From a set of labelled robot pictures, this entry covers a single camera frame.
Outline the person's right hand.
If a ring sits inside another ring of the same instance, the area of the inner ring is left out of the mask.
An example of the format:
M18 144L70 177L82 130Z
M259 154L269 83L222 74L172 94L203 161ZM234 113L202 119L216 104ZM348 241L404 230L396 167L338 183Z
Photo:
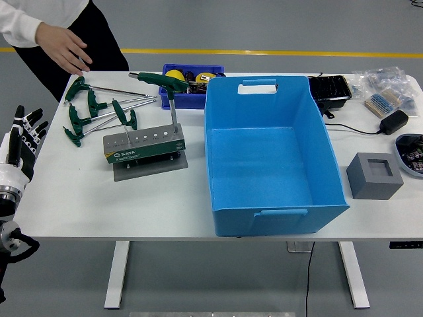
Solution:
M41 22L35 34L36 43L59 67L71 75L89 72L93 61L85 52L87 44L72 31Z

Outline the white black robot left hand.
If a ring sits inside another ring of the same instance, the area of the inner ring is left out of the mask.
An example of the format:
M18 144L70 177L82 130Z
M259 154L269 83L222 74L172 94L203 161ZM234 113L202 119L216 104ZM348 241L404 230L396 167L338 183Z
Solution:
M22 195L34 175L37 149L46 135L48 122L40 122L43 109L29 114L19 105L13 124L1 143L1 190Z

